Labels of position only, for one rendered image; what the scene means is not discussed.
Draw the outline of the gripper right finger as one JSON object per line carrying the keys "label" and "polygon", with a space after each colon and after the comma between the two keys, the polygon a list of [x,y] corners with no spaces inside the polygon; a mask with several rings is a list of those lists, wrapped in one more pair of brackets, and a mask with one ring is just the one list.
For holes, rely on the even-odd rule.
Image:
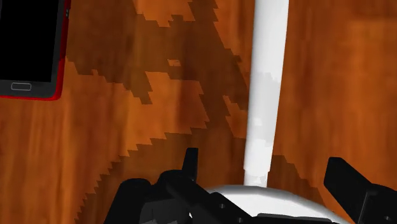
{"label": "gripper right finger", "polygon": [[328,159],[323,184],[355,224],[397,224],[397,191],[370,182],[343,158]]}

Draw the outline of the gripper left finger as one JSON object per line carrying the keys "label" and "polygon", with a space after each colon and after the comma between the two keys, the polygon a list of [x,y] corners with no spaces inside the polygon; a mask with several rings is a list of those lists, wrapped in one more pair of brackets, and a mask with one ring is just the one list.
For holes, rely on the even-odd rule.
{"label": "gripper left finger", "polygon": [[182,168],[161,173],[154,185],[143,178],[123,181],[104,224],[254,224],[225,196],[196,183],[198,152],[187,148]]}

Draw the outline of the black phone with red case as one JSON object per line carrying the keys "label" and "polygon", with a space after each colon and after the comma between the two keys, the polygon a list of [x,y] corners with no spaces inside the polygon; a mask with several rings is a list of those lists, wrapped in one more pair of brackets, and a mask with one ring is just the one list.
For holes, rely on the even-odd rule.
{"label": "black phone with red case", "polygon": [[71,0],[0,0],[0,97],[57,100]]}

